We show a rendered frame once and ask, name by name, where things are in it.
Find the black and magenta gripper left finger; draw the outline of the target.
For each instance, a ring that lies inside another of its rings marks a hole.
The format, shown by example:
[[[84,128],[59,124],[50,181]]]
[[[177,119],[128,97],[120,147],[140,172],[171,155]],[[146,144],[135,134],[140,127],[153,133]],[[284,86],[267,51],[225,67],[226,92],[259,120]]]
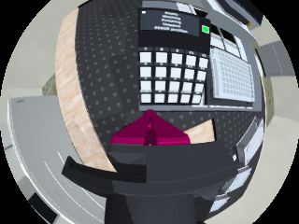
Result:
[[[142,144],[144,146],[149,146],[150,109],[148,109],[142,117],[127,125],[117,133],[114,133],[110,141],[110,144],[112,143]]]

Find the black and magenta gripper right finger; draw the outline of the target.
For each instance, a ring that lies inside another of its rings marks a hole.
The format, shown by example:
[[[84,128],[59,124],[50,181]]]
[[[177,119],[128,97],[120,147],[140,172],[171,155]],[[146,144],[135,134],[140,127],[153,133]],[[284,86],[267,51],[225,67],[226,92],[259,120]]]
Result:
[[[153,146],[190,144],[189,136],[150,110],[150,143]]]

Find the white well plate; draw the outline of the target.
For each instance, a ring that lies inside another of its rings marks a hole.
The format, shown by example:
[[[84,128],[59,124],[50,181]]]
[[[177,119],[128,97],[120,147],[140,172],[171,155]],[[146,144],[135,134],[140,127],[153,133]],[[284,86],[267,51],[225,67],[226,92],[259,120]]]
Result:
[[[230,187],[229,191],[233,191],[234,189],[237,189],[239,187],[241,187],[249,177],[250,172],[245,173],[243,175],[241,175],[240,177],[237,178],[237,180],[234,182],[234,184]]]
[[[227,202],[227,200],[222,201],[222,202],[218,202],[218,203],[214,203],[212,205],[212,208],[210,209],[210,211],[213,212],[213,211],[216,211],[216,210],[220,209],[226,202]],[[210,213],[210,211],[209,211],[209,213]]]
[[[254,84],[250,64],[217,48],[210,48],[209,56],[213,97],[254,102]]]

